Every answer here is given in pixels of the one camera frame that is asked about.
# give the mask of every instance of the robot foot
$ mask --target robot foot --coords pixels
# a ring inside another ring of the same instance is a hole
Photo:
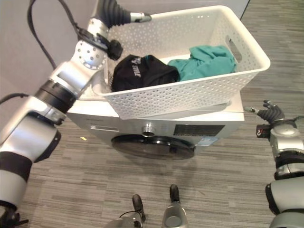
[[[134,210],[141,215],[142,223],[143,223],[146,220],[146,215],[145,215],[145,213],[143,211],[143,202],[142,202],[142,199],[141,199],[141,197],[139,195],[135,194],[132,197],[132,201],[133,201]]]
[[[173,203],[173,202],[181,203],[179,188],[175,184],[172,184],[170,186],[170,199],[171,199],[171,203]]]

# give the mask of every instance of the gray carpet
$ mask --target gray carpet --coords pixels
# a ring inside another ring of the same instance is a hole
[[[242,19],[271,59],[242,91],[244,106],[278,103],[287,117],[304,113],[304,1],[252,0]],[[186,161],[157,161],[116,152],[67,120],[51,158],[35,164],[20,208],[31,228],[100,228],[132,209],[141,195],[146,228],[160,227],[169,186],[180,188],[190,227],[267,228],[264,193],[275,164],[267,140],[255,138],[258,117]],[[304,133],[304,123],[299,122]]]

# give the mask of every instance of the washing machine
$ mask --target washing machine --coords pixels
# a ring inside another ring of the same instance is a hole
[[[239,93],[225,104],[130,120],[106,100],[81,99],[67,114],[74,123],[117,151],[153,159],[191,158],[244,122]]]

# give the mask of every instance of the basket handle hole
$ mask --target basket handle hole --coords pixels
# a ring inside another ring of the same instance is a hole
[[[232,39],[230,38],[230,36],[226,36],[226,44],[229,47],[230,51],[232,52],[234,58],[237,60],[237,62],[241,62],[242,61],[242,55],[240,53],[240,51],[238,50],[237,46],[234,44],[234,42],[232,41]]]

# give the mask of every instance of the washing machine knob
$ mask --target washing machine knob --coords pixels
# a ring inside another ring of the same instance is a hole
[[[142,135],[147,138],[151,138],[155,135],[155,128],[152,123],[146,123],[144,127],[142,127]]]

